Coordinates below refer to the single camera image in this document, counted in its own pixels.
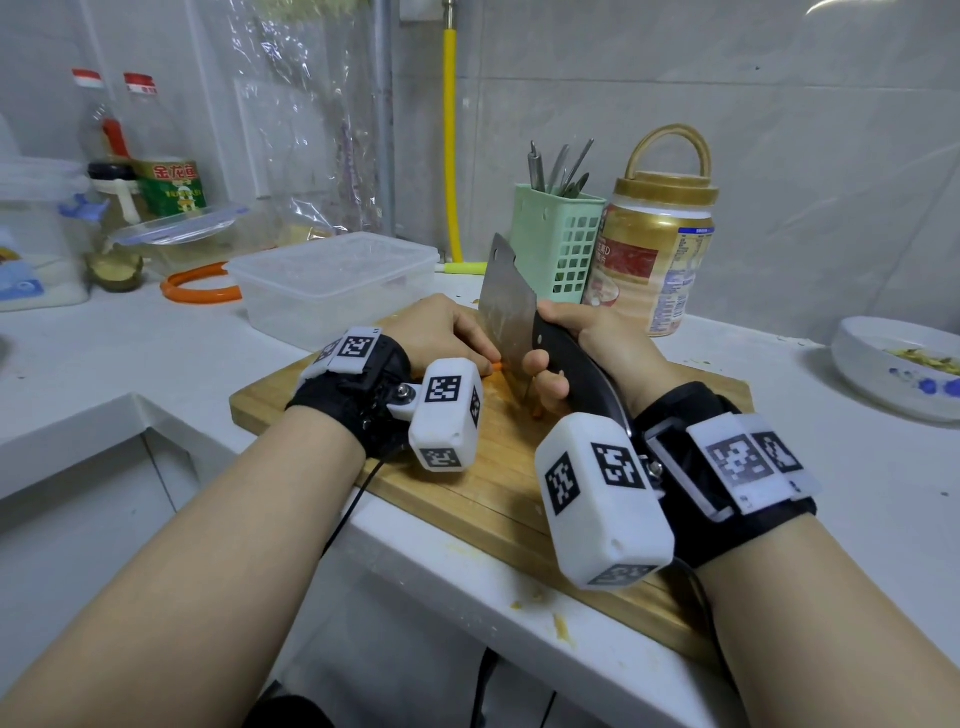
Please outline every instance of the metal pipe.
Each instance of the metal pipe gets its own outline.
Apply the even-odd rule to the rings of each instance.
[[[391,0],[373,0],[373,107],[376,114],[377,195],[383,234],[396,236],[394,166],[394,42]]]

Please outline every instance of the wooden cutting board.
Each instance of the wooden cutting board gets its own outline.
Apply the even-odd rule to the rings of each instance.
[[[309,356],[233,395],[233,421],[261,434],[283,414],[297,377],[314,358]],[[754,411],[746,382],[674,366],[692,372],[744,412]],[[502,374],[487,377],[484,392],[480,443],[472,468],[466,473],[428,473],[409,455],[385,465],[370,492],[657,642],[716,667],[700,606],[682,574],[664,570],[619,592],[583,592],[564,578],[534,471],[534,450],[556,421],[549,415],[534,420],[516,404]],[[367,463],[361,477],[373,463]],[[519,601],[513,606],[522,608]],[[562,618],[556,619],[558,639],[570,640],[564,635]]]

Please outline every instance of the orange hose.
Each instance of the orange hose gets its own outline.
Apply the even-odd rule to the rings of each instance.
[[[214,288],[212,290],[196,290],[194,288],[180,288],[184,283],[193,280],[212,279],[217,276],[225,276],[223,263],[212,263],[200,268],[194,268],[192,271],[175,273],[173,276],[160,284],[160,292],[163,297],[174,303],[227,303],[229,301],[240,301],[243,296],[240,295],[240,286],[230,285],[226,288]]]

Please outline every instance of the cable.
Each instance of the cable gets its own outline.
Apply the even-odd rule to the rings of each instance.
[[[690,586],[693,587],[693,592],[697,595],[697,601],[700,602],[700,605],[704,608],[704,614],[707,616],[710,641],[713,642],[713,649],[716,650],[717,657],[720,659],[720,669],[723,671],[724,677],[727,678],[727,681],[733,687],[733,691],[740,694],[740,691],[736,688],[733,673],[730,672],[730,665],[727,664],[727,658],[724,657],[723,648],[720,646],[720,636],[717,634],[717,625],[716,622],[713,621],[713,608],[710,606],[709,599],[707,599],[707,590],[704,589],[704,583],[700,580],[700,576],[696,570],[683,559],[674,558],[673,563],[680,567],[680,570],[683,571],[690,580]]]
[[[550,695],[550,702],[546,704],[546,713],[543,714],[543,720],[540,721],[540,728],[546,725],[546,720],[550,717],[550,711],[553,710],[553,701],[557,699],[557,691]]]
[[[395,449],[393,452],[389,453],[386,457],[380,460],[380,462],[378,462],[376,465],[373,466],[373,470],[370,471],[370,474],[367,475],[367,479],[364,480],[363,485],[360,486],[360,492],[353,497],[353,503],[350,504],[350,507],[347,509],[347,512],[344,514],[344,516],[340,519],[340,522],[337,523],[337,527],[333,529],[333,534],[330,536],[329,540],[326,542],[326,546],[324,546],[324,552],[320,554],[321,558],[324,558],[324,555],[328,551],[330,551],[330,547],[333,546],[334,540],[337,538],[337,536],[340,535],[340,532],[344,530],[344,526],[347,525],[347,521],[352,515],[353,509],[357,507],[357,503],[360,502],[360,498],[363,496],[364,493],[367,492],[367,488],[373,482],[373,479],[376,477],[376,474],[380,472],[380,468],[382,468],[388,462],[393,460],[397,455],[403,452],[404,448],[405,446]]]
[[[470,728],[483,728],[483,700],[487,694],[487,683],[493,675],[493,669],[500,662],[500,656],[489,647],[484,650],[480,660],[480,671],[477,673],[477,689],[473,694],[473,712],[470,714]]]

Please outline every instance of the utensil holder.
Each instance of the utensil holder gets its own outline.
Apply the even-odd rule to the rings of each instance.
[[[584,297],[606,203],[583,193],[570,200],[516,186],[510,245],[516,269],[538,299],[579,303]]]

